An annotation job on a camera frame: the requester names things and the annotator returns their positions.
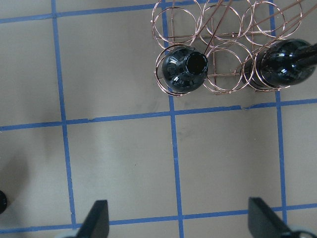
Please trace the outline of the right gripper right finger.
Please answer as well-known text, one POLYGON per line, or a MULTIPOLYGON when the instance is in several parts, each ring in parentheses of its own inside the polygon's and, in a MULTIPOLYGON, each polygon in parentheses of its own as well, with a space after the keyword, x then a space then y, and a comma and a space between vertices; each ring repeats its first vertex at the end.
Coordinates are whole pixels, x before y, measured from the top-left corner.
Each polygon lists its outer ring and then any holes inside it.
POLYGON ((290 238, 292 233, 260 197, 248 199, 248 229, 253 238, 290 238))

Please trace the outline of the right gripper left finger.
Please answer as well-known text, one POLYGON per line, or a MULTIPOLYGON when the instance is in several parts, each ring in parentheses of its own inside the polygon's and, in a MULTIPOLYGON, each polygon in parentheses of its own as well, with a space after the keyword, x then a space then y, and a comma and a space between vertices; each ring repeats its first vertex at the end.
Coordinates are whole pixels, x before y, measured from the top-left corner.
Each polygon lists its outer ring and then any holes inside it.
POLYGON ((76 238, 107 238, 109 216, 107 200, 97 200, 89 211, 84 223, 75 235, 76 238))

